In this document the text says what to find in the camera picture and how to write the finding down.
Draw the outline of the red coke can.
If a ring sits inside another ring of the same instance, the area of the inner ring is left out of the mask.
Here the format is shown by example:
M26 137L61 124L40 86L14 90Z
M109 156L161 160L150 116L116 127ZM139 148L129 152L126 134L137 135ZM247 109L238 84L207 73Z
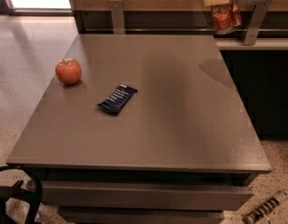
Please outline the red coke can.
M236 2L211 6L213 25L218 35L233 33L241 27L241 15Z

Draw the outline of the dark blue snack bar wrapper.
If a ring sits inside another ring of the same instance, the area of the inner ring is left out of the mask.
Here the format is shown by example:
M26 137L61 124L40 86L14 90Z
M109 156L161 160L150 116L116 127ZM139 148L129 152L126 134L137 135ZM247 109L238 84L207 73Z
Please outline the dark blue snack bar wrapper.
M106 99L97 106L106 113L117 115L136 92L137 90L132 87L118 84Z

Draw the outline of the grey cabinet with drawers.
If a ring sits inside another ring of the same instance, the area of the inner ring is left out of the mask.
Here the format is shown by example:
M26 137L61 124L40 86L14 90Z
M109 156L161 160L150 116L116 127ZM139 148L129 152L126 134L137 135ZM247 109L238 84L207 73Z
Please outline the grey cabinet with drawers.
M271 167L209 35L79 35L81 81L52 80L8 163L75 223L219 224ZM137 90L117 115L101 103Z

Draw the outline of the red apple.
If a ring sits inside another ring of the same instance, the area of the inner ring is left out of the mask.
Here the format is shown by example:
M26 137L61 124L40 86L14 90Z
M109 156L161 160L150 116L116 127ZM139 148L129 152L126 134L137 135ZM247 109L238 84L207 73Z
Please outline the red apple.
M82 68L75 59L62 59L57 62L55 73L63 85L75 85L82 76Z

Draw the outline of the striped tube on floor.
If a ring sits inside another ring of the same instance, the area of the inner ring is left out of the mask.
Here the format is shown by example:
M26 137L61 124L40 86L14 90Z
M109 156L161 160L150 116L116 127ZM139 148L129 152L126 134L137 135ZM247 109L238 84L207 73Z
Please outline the striped tube on floor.
M283 189L275 193L272 197L264 203L257 206L249 214L243 217L246 224L255 224L257 221L268 217L278 206L282 205L288 200L288 189Z

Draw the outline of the black chair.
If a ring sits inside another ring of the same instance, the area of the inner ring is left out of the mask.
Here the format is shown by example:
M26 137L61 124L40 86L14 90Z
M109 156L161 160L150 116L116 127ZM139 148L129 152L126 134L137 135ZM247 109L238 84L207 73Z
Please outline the black chair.
M28 169L19 166L0 166L0 172L7 170L21 170L28 175L35 184L34 191L23 189L22 180L17 181L13 186L0 186L0 224L17 224L8 214L6 202L10 199L17 199L29 204L29 211L24 224L40 224L35 220L37 211L42 201L42 184L40 180Z

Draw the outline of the right metal wall bracket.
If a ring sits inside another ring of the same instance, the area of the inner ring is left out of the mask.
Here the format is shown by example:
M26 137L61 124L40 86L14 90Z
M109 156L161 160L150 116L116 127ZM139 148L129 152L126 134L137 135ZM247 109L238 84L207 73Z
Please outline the right metal wall bracket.
M266 17L270 2L256 4L251 14L251 18L246 26L246 31L242 34L241 41L245 46L253 46L259 34L260 27Z

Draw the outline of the metal wall bracket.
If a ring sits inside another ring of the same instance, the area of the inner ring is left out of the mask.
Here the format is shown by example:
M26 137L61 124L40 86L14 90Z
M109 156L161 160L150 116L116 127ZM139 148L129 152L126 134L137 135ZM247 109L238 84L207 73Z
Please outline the metal wall bracket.
M242 34L241 41L245 46L253 46L259 34L260 27L266 17L270 2L256 4L251 14L251 18L246 26L246 31Z
M122 0L110 0L113 32L115 35L125 34L125 20Z

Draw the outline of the left metal wall bracket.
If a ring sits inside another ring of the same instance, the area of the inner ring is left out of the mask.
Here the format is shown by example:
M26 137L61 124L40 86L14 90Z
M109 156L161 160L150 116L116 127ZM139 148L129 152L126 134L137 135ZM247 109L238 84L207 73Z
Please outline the left metal wall bracket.
M115 35L125 34L125 20L122 0L110 0L113 32Z

